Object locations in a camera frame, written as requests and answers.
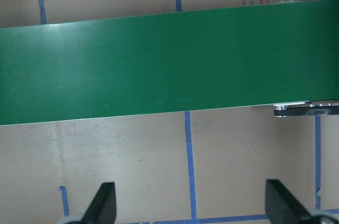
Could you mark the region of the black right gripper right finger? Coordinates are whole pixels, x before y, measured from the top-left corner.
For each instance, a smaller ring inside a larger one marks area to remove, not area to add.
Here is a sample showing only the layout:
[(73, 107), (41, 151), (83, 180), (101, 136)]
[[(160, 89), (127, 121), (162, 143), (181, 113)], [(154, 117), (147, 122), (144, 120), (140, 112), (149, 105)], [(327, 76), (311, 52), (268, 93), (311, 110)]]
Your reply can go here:
[(310, 212), (277, 179), (265, 183), (265, 214), (270, 223), (317, 223)]

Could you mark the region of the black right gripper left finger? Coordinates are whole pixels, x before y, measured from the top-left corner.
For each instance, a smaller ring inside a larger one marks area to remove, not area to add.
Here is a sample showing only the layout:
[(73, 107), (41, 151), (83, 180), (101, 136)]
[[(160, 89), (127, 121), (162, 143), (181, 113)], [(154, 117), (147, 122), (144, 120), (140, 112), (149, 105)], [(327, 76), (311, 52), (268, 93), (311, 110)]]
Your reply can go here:
[(83, 223), (115, 223), (116, 217), (115, 183), (102, 183), (83, 216)]

